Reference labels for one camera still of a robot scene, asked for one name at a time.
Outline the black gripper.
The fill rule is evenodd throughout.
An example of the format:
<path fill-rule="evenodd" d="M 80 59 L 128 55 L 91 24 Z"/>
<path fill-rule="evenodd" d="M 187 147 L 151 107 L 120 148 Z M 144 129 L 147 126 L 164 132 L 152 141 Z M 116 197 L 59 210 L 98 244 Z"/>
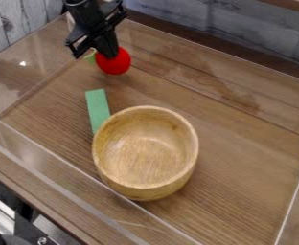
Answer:
<path fill-rule="evenodd" d="M 127 18 L 122 2 L 66 2 L 68 14 L 75 21 L 66 46 L 75 58 L 95 48 L 108 59 L 118 57 L 119 42 L 115 27 Z"/>

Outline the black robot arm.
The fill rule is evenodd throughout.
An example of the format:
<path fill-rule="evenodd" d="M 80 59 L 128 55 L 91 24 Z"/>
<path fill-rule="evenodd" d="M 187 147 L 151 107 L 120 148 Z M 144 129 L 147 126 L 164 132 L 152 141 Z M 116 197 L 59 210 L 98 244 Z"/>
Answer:
<path fill-rule="evenodd" d="M 75 27 L 67 37 L 66 46 L 75 58 L 95 48 L 108 59 L 118 57 L 119 42 L 115 28 L 127 18 L 123 0 L 99 4 L 98 0 L 64 0 Z"/>

